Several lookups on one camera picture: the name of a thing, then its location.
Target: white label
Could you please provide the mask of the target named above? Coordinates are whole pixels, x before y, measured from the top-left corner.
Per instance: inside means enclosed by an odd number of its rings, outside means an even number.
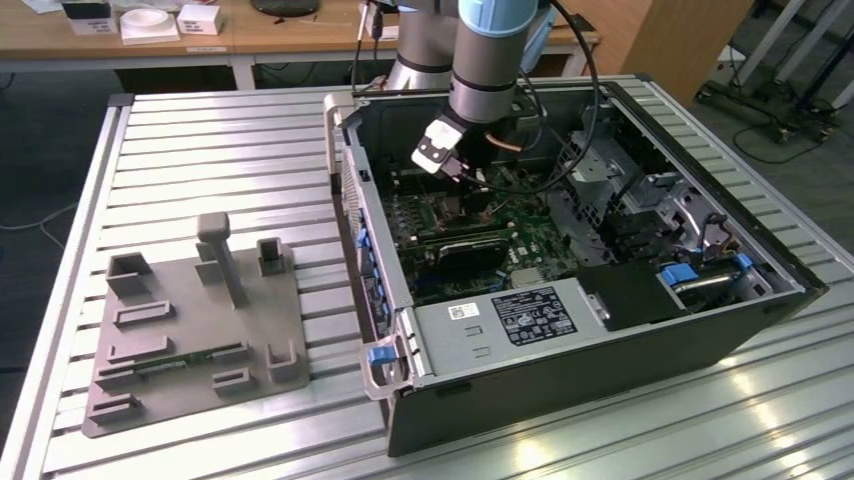
[[[228,49],[226,47],[187,47],[187,51],[190,53],[227,52]]]
[[[453,307],[449,307],[449,313],[451,314],[451,320],[462,320],[463,318],[477,317],[481,315],[477,303],[454,305]]]

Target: metal bracket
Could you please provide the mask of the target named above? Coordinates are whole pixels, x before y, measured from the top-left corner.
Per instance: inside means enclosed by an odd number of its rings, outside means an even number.
[[[397,382],[393,381],[390,383],[386,383],[385,385],[381,385],[381,383],[377,381],[377,377],[374,376],[374,367],[369,362],[369,352],[371,351],[373,348],[394,347],[395,350],[399,350],[398,339],[401,339],[402,343],[406,341],[401,335],[393,334],[385,338],[381,338],[375,342],[363,344],[359,347],[359,365],[362,366],[362,380],[365,383],[365,393],[367,394],[371,400],[386,400],[387,398],[391,398],[395,391],[413,385],[413,369],[411,368],[410,368],[409,378],[406,380],[398,380]],[[401,361],[410,360],[410,357],[407,356],[406,353],[407,352],[398,351],[398,363]]]
[[[323,99],[323,135],[326,138],[326,166],[330,175],[338,173],[335,165],[335,128],[357,111],[351,92],[330,93]]]

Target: sticker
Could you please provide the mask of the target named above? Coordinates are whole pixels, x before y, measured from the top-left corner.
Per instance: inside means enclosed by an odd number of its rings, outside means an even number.
[[[493,305],[515,346],[578,332],[553,287],[495,297]]]
[[[190,53],[227,52],[226,47],[187,47]]]
[[[466,303],[463,305],[454,305],[449,307],[449,314],[451,315],[451,320],[462,320],[463,318],[477,317],[481,315],[481,310],[478,310],[477,303]]]

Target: motherboard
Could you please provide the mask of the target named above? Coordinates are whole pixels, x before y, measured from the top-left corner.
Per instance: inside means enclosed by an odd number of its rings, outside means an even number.
[[[506,184],[542,174],[498,170]],[[417,305],[499,292],[573,276],[578,261],[538,196],[490,192],[482,199],[430,191],[427,179],[398,176],[383,208]],[[482,202],[473,210],[473,203]]]

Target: power supply label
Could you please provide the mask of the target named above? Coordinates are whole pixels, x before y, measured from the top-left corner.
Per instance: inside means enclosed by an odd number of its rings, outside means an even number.
[[[578,331],[553,287],[495,297],[493,305],[515,346]]]

